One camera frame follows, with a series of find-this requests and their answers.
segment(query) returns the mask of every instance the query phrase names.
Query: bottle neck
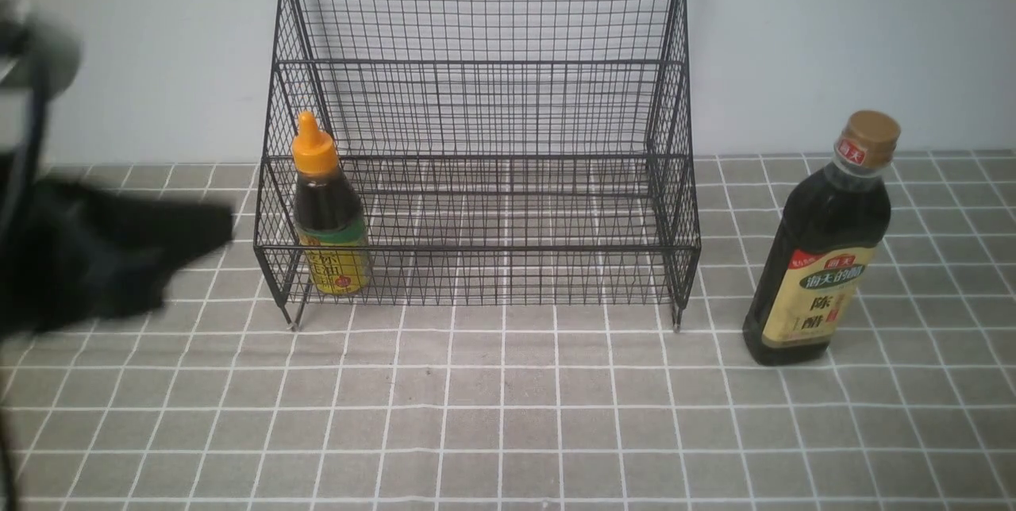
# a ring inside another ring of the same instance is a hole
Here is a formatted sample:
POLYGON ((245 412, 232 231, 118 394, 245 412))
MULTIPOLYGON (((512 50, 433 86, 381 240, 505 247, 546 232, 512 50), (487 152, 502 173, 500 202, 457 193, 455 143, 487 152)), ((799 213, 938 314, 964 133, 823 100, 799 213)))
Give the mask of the bottle neck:
POLYGON ((867 192, 882 183, 885 168, 872 170, 846 162, 839 152, 833 152, 832 161, 822 171, 835 188, 847 192, 867 192))

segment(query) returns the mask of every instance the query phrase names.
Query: rack leg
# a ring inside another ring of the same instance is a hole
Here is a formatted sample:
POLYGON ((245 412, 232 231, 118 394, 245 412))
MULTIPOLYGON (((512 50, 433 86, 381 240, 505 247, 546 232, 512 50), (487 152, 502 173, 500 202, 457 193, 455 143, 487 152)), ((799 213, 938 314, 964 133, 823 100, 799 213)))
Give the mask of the rack leg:
POLYGON ((677 303, 671 304, 671 323, 674 328, 674 332, 681 332, 681 315, 685 312, 683 306, 677 303))

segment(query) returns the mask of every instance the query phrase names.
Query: dark glass bottle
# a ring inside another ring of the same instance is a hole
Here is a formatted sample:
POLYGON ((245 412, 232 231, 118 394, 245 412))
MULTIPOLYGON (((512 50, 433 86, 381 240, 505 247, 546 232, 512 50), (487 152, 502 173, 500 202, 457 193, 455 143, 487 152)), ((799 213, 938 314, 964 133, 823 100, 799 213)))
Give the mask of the dark glass bottle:
POLYGON ((743 328, 759 364, 800 363, 825 353, 889 228, 881 171, 898 136, 885 114, 853 114, 833 159, 787 197, 743 328))

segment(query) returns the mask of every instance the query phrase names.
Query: wire basket rack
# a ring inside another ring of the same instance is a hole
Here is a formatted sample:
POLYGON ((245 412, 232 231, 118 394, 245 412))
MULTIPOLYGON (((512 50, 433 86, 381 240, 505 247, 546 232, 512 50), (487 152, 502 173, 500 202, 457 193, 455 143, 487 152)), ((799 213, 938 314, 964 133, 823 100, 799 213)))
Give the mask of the wire basket rack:
POLYGON ((688 79, 686 0, 278 0, 254 244, 272 298, 294 329, 309 302, 670 303, 678 327, 701 250, 688 79), (352 297, 317 291, 296 235, 305 110, 363 197, 352 297))

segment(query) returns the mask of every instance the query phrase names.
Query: bottle label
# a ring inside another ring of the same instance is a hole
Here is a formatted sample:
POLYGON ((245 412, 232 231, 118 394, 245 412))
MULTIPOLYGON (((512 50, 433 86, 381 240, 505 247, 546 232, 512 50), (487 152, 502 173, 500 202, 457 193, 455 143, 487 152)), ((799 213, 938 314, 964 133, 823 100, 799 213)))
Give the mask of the bottle label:
POLYGON ((306 251, 311 280, 314 280, 318 291, 329 295, 351 295, 367 286, 371 261, 367 253, 367 228, 363 217, 356 218, 338 232, 300 230, 298 234, 301 245, 329 247, 327 250, 306 251))
POLYGON ((762 341, 778 348, 832 337, 874 254, 874 248, 842 248, 821 255, 795 251, 762 341))

